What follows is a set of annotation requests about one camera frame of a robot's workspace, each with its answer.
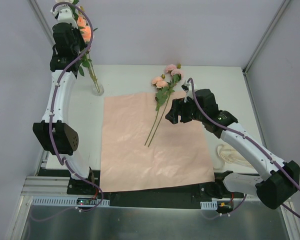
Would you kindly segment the light pink rose stem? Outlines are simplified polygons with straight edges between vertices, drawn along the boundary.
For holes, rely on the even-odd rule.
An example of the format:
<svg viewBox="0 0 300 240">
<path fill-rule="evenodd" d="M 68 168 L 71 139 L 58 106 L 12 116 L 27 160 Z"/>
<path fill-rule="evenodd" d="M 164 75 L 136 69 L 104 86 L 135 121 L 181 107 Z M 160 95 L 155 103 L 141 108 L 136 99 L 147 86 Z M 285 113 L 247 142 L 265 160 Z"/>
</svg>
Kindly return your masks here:
<svg viewBox="0 0 300 240">
<path fill-rule="evenodd" d="M 164 73 L 161 76 L 156 76 L 152 79 L 151 85 L 155 87 L 155 118 L 151 126 L 150 132 L 144 143 L 144 146 L 150 146 L 153 138 L 159 128 L 163 115 L 166 111 L 172 93 L 175 92 L 175 86 L 183 79 L 182 65 L 179 63 L 169 64 L 165 67 Z"/>
</svg>

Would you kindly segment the pink artificial flower bouquet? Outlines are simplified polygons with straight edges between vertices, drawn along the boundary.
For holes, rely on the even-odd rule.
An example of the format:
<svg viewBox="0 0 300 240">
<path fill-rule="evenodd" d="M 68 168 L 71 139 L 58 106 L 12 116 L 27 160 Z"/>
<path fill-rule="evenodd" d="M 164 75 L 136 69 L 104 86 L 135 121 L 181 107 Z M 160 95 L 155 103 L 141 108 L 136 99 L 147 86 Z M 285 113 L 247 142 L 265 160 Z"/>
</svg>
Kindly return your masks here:
<svg viewBox="0 0 300 240">
<path fill-rule="evenodd" d="M 154 96 L 156 114 L 155 114 L 155 119 L 153 121 L 152 127 L 150 129 L 150 132 L 144 143 L 144 146 L 147 146 L 147 147 L 149 147 L 151 145 L 151 143 L 155 137 L 155 134 L 157 133 L 157 130 L 162 121 L 163 115 L 167 109 L 167 105 L 169 103 L 171 95 L 172 95 L 172 93 L 175 92 L 174 87 L 176 86 L 176 83 L 174 82 L 174 78 L 172 78 L 170 81 L 167 81 L 165 74 L 155 77 L 151 81 L 151 84 L 156 89 L 156 93 Z"/>
</svg>

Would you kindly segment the pink rose stem with bud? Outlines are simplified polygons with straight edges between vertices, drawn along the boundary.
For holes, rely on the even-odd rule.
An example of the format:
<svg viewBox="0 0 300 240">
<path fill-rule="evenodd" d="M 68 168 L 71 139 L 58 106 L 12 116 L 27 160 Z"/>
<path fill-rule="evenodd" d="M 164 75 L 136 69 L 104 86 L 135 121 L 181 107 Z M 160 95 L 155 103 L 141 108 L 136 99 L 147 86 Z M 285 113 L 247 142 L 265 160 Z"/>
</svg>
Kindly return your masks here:
<svg viewBox="0 0 300 240">
<path fill-rule="evenodd" d="M 79 27 L 84 42 L 88 44 L 93 32 L 91 31 L 90 25 L 88 24 L 86 18 L 82 14 L 79 14 L 76 23 Z"/>
</svg>

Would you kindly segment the pink wrapping paper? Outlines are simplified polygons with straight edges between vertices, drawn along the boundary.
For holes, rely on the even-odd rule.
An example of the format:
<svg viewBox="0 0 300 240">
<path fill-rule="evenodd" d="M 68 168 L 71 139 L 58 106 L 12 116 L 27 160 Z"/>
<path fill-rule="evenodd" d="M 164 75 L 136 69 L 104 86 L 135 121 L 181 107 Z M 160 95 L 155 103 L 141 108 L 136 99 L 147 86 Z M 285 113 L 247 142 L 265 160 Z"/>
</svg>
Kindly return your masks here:
<svg viewBox="0 0 300 240">
<path fill-rule="evenodd" d="M 104 192 L 178 187 L 214 180 L 200 122 L 172 124 L 152 93 L 104 100 L 100 188 Z"/>
</svg>

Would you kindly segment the cream ribbon gold lettering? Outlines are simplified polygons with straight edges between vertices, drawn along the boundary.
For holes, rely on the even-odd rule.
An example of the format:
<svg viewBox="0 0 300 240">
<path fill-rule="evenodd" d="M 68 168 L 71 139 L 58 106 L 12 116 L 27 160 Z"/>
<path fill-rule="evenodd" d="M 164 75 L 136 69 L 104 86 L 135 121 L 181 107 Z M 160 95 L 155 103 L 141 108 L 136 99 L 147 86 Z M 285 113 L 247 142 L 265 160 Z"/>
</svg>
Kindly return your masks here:
<svg viewBox="0 0 300 240">
<path fill-rule="evenodd" d="M 217 145 L 216 155 L 221 165 L 220 167 L 213 167 L 214 170 L 222 170 L 226 163 L 253 169 L 253 166 L 237 150 L 228 144 Z"/>
</svg>

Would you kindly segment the peach flower stem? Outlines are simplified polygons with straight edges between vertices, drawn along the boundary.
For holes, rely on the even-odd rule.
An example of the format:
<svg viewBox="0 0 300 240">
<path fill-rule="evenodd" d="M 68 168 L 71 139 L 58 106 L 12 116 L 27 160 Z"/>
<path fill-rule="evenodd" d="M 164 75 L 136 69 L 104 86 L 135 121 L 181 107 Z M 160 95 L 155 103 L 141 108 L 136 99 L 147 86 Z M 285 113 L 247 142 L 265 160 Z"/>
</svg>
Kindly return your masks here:
<svg viewBox="0 0 300 240">
<path fill-rule="evenodd" d="M 90 76 L 90 78 L 92 79 L 93 85 L 94 85 L 94 90 L 100 94 L 101 93 L 101 89 L 100 86 L 98 84 L 98 78 L 96 76 L 94 67 L 93 67 L 93 61 L 91 59 L 90 53 L 86 53 L 80 60 L 79 60 L 79 74 L 84 77 L 84 68 L 87 69 L 88 74 Z"/>
</svg>

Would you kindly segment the white rose stem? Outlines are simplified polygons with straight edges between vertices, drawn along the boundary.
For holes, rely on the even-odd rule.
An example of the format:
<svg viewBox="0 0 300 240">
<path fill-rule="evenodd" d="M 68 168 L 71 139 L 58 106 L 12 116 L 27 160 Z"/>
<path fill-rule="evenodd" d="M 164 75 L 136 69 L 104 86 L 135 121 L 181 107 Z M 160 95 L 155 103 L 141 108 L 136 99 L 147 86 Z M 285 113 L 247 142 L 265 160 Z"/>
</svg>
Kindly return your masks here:
<svg viewBox="0 0 300 240">
<path fill-rule="evenodd" d="M 77 22 L 77 19 L 78 19 L 78 17 L 79 17 L 79 14 L 82 14 L 82 15 L 83 15 L 84 8 L 83 8 L 82 6 L 79 6 L 80 10 L 78 10 L 77 8 L 75 8 L 75 7 L 73 7 L 73 6 L 70 6 L 70 8 L 71 8 L 71 10 L 72 10 L 72 12 L 73 12 L 74 19 L 75 19 L 75 21 Z M 95 33 L 96 30 L 97 30 L 97 28 L 94 28 L 94 29 L 91 28 L 91 31 L 93 32 L 91 37 L 94 37 L 94 33 Z"/>
</svg>

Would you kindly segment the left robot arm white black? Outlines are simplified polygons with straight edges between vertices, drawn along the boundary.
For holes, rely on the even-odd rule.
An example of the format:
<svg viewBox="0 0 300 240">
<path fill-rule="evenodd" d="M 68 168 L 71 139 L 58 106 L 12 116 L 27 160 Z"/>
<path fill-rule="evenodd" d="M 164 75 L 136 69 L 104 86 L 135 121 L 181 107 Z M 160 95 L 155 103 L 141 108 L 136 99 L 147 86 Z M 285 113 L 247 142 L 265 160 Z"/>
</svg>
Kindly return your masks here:
<svg viewBox="0 0 300 240">
<path fill-rule="evenodd" d="M 91 169 L 78 152 L 79 135 L 69 125 L 71 94 L 78 77 L 80 58 L 87 45 L 78 28 L 71 23 L 57 23 L 52 28 L 55 44 L 50 61 L 51 88 L 45 113 L 32 130 L 43 149 L 67 167 L 78 188 L 89 195 L 96 183 L 89 178 Z"/>
</svg>

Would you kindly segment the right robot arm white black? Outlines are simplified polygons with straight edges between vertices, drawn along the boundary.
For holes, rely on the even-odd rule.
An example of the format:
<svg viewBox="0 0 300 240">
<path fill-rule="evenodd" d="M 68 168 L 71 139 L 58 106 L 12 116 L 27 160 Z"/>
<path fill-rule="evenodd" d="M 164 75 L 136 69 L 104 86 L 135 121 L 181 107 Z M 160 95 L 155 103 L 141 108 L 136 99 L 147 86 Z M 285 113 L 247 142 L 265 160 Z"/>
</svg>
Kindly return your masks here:
<svg viewBox="0 0 300 240">
<path fill-rule="evenodd" d="M 232 192 L 253 195 L 275 210 L 297 192 L 295 184 L 300 180 L 297 163 L 285 162 L 256 143 L 231 113 L 218 108 L 209 89 L 191 91 L 184 86 L 183 90 L 186 96 L 173 99 L 165 118 L 172 124 L 201 122 L 208 132 L 238 151 L 258 173 L 253 176 L 227 170 L 211 183 L 210 196 L 220 199 Z"/>
</svg>

